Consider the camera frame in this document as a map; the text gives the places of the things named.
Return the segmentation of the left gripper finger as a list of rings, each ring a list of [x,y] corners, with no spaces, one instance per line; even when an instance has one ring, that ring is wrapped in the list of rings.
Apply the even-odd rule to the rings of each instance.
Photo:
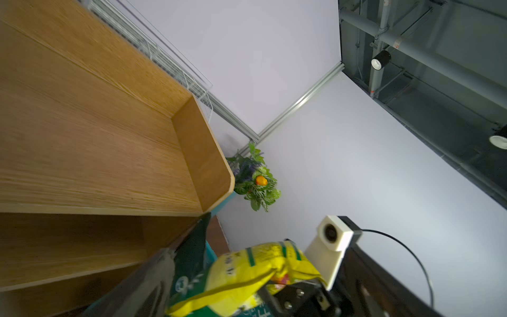
[[[163,248],[82,315],[164,316],[174,274],[174,251]]]

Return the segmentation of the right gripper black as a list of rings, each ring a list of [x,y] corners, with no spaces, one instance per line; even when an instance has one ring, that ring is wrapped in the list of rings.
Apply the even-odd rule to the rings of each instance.
[[[286,285],[272,295],[270,281],[257,292],[272,316],[340,316],[341,309],[317,279]]]

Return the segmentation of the dark green yellow fertilizer bag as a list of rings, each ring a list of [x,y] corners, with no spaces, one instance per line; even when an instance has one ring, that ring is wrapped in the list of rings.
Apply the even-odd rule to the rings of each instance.
[[[170,299],[185,297],[190,292],[192,281],[205,268],[207,227],[211,214],[200,217],[176,249],[175,273],[170,289]]]

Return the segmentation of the yellow packet bottom shelf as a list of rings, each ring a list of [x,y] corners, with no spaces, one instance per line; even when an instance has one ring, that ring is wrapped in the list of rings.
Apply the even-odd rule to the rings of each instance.
[[[292,241],[265,243],[220,256],[171,296],[167,316],[237,316],[261,305],[257,292],[275,295],[288,285],[321,274]]]

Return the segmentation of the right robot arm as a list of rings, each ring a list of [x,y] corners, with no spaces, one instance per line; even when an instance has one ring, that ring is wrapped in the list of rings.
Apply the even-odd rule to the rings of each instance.
[[[440,316],[359,247],[349,248],[330,291],[317,280],[258,291],[272,316]]]

